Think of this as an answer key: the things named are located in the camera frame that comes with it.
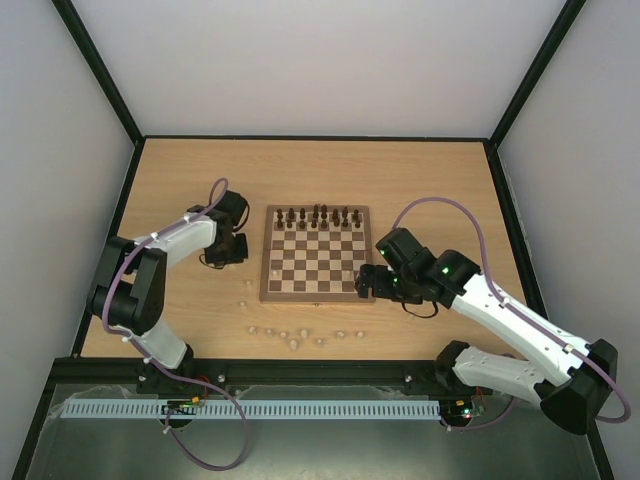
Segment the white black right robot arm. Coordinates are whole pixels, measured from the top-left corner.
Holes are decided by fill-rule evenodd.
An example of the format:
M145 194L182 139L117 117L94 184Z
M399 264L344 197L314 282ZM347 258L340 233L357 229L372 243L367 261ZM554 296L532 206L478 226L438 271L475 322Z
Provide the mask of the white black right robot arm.
M558 427L588 432L612 392L617 349L558 328L508 296L479 265L455 250L434 256L405 228L376 245L385 264L365 264L355 276L359 297L432 303L462 314L497 335L520 359L489 354L462 341L437 357L436 379L445 390L464 385L503 392L538 407Z

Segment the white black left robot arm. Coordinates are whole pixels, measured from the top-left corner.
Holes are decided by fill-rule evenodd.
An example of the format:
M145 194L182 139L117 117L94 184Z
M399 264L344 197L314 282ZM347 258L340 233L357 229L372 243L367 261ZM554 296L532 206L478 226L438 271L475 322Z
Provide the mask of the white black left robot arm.
M249 212L243 196L223 191L160 231L107 240L87 309L101 319L106 333L121 337L143 355L140 391L164 396L199 396L206 391L204 379L196 373L193 349L163 319L167 273L195 252L213 269L247 260L248 243L241 229Z

